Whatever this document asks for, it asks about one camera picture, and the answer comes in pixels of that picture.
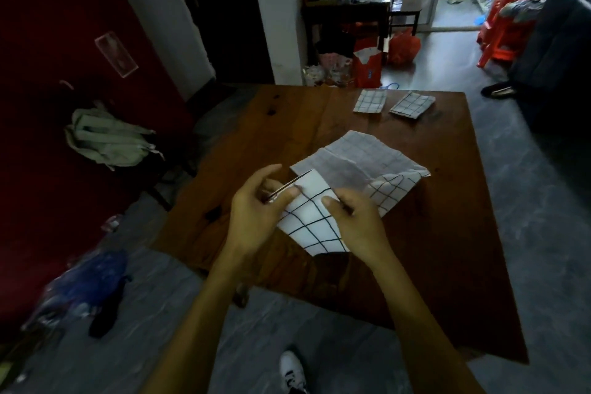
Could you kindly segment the blue plastic bag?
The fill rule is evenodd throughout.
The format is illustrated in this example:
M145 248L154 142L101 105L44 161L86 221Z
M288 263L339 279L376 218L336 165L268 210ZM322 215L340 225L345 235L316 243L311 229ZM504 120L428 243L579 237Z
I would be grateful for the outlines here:
M86 254L44 288L21 330L55 329L97 314L129 281L128 261L125 250L95 250Z

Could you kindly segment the person's white shoe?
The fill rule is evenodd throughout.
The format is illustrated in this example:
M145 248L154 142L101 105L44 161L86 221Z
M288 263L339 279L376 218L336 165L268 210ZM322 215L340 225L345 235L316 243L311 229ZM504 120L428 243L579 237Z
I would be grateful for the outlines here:
M304 368L297 355L286 350L279 358L279 374L284 394L310 394Z

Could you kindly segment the person's left hand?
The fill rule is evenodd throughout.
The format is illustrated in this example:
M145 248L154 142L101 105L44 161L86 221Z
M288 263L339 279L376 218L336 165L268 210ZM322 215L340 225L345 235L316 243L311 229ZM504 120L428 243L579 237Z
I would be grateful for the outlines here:
M283 184L271 176L282 168L272 164L258 169L233 196L224 255L243 261L254 256L270 238L284 211L268 211L267 202Z

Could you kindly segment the stack of red plastic stools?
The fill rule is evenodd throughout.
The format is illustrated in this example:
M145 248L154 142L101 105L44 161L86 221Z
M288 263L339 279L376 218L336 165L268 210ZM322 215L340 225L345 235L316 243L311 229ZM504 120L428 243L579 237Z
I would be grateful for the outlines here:
M522 0L494 0L478 35L477 43L482 56L478 68L491 60L513 62L523 52L536 24L535 20L517 22L513 15L501 16L501 9L509 3Z

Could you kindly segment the black shoe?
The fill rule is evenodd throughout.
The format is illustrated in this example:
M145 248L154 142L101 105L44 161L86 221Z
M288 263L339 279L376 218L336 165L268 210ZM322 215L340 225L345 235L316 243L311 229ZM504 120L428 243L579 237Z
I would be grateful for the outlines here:
M480 94L489 99L506 99L515 95L515 89L509 82L500 82L484 87Z

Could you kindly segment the dark wooden side table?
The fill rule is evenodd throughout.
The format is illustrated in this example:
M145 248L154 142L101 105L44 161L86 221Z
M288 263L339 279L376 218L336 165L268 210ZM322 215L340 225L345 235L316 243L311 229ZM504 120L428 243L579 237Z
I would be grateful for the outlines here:
M378 49L384 52L388 35L392 0L356 4L304 4L300 9L306 31L306 65L318 64L313 43L313 26L322 24L351 24L356 22L377 22Z

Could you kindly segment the large white checked cloth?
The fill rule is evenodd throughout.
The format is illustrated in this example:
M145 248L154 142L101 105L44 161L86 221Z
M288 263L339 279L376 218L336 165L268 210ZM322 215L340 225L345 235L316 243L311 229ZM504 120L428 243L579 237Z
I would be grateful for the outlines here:
M270 202L287 188L299 187L300 195L283 212L277 226L310 256L349 251L322 197L336 199L334 189L354 189L369 196L383 217L421 179L431 175L401 151L353 130L290 169L295 178L272 194Z

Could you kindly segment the folded white checked cloth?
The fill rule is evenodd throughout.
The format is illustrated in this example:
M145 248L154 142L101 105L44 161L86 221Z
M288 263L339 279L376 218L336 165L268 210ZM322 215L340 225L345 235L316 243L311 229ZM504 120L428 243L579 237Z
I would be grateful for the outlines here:
M417 120L434 104L435 100L434 96L410 91L389 110L389 113Z
M353 108L354 113L380 114L387 100L387 91L363 89Z

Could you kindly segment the person's right forearm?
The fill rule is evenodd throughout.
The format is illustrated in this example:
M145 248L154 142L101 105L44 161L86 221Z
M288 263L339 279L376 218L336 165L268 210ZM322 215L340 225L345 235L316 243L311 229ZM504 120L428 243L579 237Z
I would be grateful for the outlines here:
M414 394L486 394L412 283L388 241L364 262L388 304Z

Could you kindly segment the green backpack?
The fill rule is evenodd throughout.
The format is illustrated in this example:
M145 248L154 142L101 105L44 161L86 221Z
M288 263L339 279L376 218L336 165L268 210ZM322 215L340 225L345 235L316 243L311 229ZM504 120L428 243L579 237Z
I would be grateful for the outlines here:
M150 155L166 160L145 138L154 135L154 130L121 121L101 108L75 110L64 133L72 150L112 171L138 166Z

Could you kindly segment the orange plastic bag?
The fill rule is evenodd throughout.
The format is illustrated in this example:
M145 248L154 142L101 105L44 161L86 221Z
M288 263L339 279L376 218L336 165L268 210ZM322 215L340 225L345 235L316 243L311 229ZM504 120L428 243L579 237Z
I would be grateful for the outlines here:
M411 29L395 34L388 42L387 63L407 66L413 63L421 49L421 39Z

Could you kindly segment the red paper bag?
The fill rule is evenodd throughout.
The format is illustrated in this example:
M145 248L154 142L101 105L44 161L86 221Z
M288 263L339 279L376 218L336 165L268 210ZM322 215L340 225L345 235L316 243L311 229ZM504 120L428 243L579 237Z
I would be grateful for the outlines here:
M361 89L379 89L381 86L382 51L366 47L353 53L353 77Z

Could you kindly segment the pink sticker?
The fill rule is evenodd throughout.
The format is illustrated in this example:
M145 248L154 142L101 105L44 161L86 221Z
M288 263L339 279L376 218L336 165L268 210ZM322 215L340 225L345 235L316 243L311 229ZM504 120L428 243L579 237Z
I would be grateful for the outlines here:
M126 78L139 68L113 31L94 39L94 44L120 77Z

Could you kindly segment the person's left forearm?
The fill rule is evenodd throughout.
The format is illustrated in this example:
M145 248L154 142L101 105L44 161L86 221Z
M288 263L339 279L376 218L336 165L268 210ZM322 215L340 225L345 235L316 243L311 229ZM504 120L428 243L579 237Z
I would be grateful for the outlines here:
M227 241L139 394L207 394L228 309L256 252Z

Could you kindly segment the person's right hand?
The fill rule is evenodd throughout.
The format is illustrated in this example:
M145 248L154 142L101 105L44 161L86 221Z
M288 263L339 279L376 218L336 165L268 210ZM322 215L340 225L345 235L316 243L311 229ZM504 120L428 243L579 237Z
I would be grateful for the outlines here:
M392 253L377 206L368 196L353 189L335 189L335 194L348 211L346 219L335 219L344 244L374 269Z

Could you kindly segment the dark red sofa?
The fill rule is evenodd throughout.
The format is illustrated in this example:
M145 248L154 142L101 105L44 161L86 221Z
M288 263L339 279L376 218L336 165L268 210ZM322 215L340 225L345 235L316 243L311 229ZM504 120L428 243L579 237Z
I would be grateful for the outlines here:
M0 340L141 191L72 148L95 100L155 132L144 164L193 127L128 0L0 0Z

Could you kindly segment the grey cloth on stools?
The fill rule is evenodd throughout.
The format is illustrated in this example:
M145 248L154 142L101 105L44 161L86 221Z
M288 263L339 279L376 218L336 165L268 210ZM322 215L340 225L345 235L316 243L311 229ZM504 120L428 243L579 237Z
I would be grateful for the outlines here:
M509 2L498 11L498 16L513 23L536 21L547 0L516 0Z

